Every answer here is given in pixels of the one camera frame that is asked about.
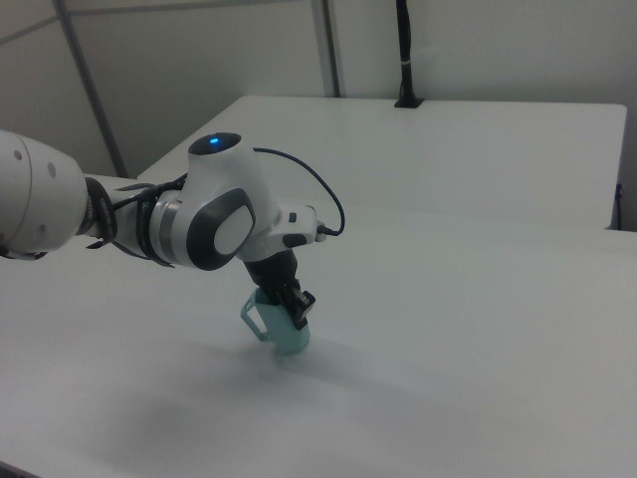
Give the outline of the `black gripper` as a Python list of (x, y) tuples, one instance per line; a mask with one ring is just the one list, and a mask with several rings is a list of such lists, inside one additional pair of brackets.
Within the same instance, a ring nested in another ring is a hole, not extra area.
[(267, 259), (245, 262), (253, 282), (272, 299), (276, 305), (290, 302), (289, 290), (293, 289), (291, 318), (296, 329), (308, 325), (307, 314), (313, 308), (316, 297), (309, 291), (299, 290), (296, 277), (298, 260), (293, 251), (279, 252)]

